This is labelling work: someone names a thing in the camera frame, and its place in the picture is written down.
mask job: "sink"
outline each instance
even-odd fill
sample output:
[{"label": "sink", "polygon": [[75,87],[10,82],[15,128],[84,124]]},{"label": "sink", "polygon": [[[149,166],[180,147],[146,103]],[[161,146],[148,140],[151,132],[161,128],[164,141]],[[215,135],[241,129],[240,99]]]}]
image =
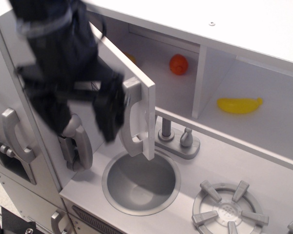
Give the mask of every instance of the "sink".
[{"label": "sink", "polygon": [[148,161],[143,155],[124,152],[113,158],[103,173],[102,188],[108,202],[129,215],[152,215],[177,197],[181,177],[176,163],[156,152]]}]

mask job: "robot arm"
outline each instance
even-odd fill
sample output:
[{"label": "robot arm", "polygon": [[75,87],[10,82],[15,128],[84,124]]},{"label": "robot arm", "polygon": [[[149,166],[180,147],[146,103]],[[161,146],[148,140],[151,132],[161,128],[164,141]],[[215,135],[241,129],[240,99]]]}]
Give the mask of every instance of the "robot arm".
[{"label": "robot arm", "polygon": [[[62,135],[71,120],[69,99],[90,101],[107,142],[124,123],[123,76],[98,58],[98,47],[80,0],[10,0],[17,31],[26,37],[36,64],[19,67],[24,91],[38,114]],[[99,91],[74,89],[77,81],[100,81]]]}]

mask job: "faucet knob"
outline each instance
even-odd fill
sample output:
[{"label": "faucet knob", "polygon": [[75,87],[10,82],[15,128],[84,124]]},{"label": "faucet knob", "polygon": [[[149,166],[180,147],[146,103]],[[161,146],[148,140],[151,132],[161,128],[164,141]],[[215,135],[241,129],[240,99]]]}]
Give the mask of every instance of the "faucet knob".
[{"label": "faucet knob", "polygon": [[192,129],[185,128],[185,132],[182,134],[180,138],[180,144],[184,147],[189,147],[193,143]]}]

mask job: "door handle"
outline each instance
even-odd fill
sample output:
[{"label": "door handle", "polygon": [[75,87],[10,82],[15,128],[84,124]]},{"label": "door handle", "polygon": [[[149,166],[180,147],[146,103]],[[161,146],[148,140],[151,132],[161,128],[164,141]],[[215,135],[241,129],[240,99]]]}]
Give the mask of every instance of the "door handle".
[{"label": "door handle", "polygon": [[60,231],[59,222],[61,221],[61,219],[62,219],[62,216],[57,211],[55,211],[54,214],[51,216],[51,227],[52,227],[52,232],[54,234],[67,233],[67,231],[63,231],[63,232]]},{"label": "door handle", "polygon": [[7,143],[20,159],[26,163],[31,163],[35,159],[33,150],[28,148],[23,149],[15,134],[15,126],[19,122],[20,119],[15,110],[8,108],[2,113],[3,131]]},{"label": "door handle", "polygon": [[120,130],[120,138],[128,153],[131,156],[136,156],[143,152],[142,140],[136,141],[131,135],[130,129],[130,113],[132,106],[142,99],[141,97],[141,83],[136,78],[131,78],[123,83],[124,91],[127,93],[129,98],[129,104],[126,107],[124,114],[124,125]]},{"label": "door handle", "polygon": [[79,156],[72,163],[68,161],[70,168],[74,172],[82,172],[89,169],[93,161],[91,143],[78,115],[72,115],[72,118],[63,131],[63,136],[75,140],[79,153]]}]

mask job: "white toy kitchen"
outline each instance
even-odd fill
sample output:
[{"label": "white toy kitchen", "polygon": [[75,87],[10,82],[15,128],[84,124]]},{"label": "white toy kitchen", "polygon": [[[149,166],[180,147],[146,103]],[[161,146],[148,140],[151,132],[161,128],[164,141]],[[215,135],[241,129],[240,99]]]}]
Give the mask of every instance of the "white toy kitchen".
[{"label": "white toy kitchen", "polygon": [[[83,2],[96,38],[98,14],[107,23],[99,57],[140,98],[109,144],[91,106],[71,102],[93,165],[70,170],[16,77],[35,58],[0,7],[0,182],[23,218],[47,234],[293,234],[293,1]],[[220,98],[262,102],[235,114]]]}]

